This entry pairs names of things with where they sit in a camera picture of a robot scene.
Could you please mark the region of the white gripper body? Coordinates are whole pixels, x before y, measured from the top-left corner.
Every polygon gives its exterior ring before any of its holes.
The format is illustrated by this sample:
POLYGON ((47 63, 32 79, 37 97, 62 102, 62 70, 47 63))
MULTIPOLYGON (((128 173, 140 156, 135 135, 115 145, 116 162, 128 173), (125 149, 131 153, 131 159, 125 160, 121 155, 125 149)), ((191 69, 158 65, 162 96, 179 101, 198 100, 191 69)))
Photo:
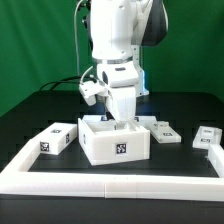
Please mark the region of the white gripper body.
POLYGON ((106 108, 117 122, 127 122, 136 112, 138 73, 133 63, 98 64, 97 76, 104 83, 108 95, 106 108))

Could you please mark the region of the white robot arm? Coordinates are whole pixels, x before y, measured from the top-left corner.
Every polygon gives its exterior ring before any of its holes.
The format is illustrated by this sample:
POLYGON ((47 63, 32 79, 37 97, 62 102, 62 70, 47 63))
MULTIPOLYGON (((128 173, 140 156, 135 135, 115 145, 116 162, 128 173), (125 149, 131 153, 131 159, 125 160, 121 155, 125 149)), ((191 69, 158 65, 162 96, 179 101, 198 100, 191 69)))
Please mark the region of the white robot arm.
POLYGON ((91 0, 89 30, 99 94, 118 123, 135 117, 141 76, 136 46, 155 46, 168 31, 163 0, 91 0))

